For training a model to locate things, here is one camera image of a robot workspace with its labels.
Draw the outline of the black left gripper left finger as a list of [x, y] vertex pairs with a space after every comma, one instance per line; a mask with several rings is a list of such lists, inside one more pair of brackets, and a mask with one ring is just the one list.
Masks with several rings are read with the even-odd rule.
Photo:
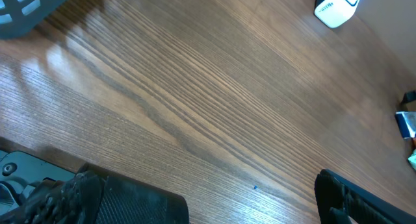
[[2, 223], [188, 223], [177, 194], [103, 170], [83, 167], [66, 182], [41, 182]]

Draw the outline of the white pouch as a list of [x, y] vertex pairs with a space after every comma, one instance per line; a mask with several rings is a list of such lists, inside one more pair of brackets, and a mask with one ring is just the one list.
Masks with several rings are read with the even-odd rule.
[[415, 112], [396, 112], [395, 119], [403, 138], [414, 138], [416, 131]]

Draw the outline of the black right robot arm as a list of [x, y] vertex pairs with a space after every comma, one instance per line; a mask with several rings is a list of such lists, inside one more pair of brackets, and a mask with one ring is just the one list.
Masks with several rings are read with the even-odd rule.
[[410, 91], [410, 92], [406, 92], [403, 96], [403, 99], [401, 101], [402, 105], [405, 105], [407, 103], [413, 102], [416, 100], [416, 91]]

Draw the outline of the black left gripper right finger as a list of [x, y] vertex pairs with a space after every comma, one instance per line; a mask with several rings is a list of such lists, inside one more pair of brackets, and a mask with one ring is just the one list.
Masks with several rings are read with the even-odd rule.
[[317, 175], [314, 190], [322, 223], [415, 223], [415, 216], [328, 169]]

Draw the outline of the mint green wipes pack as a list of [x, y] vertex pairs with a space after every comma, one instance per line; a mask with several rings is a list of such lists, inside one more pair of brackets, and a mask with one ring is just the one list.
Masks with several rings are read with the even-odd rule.
[[408, 158], [408, 162], [411, 167], [416, 170], [416, 149], [412, 152], [412, 154]]

